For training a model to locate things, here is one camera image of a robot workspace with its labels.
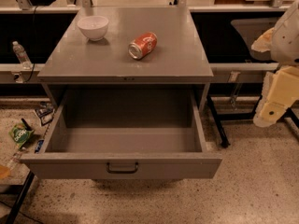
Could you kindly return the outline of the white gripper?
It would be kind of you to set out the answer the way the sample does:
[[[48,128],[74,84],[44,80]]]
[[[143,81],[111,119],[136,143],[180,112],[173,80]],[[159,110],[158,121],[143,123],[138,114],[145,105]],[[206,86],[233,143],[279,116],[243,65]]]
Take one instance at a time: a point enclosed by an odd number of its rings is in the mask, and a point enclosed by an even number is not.
[[[271,58],[281,64],[299,65],[298,0],[280,17],[274,29],[268,29],[253,42],[251,49],[270,51]],[[276,73],[267,72],[253,123],[263,128],[275,124],[298,99],[298,67],[283,66]]]

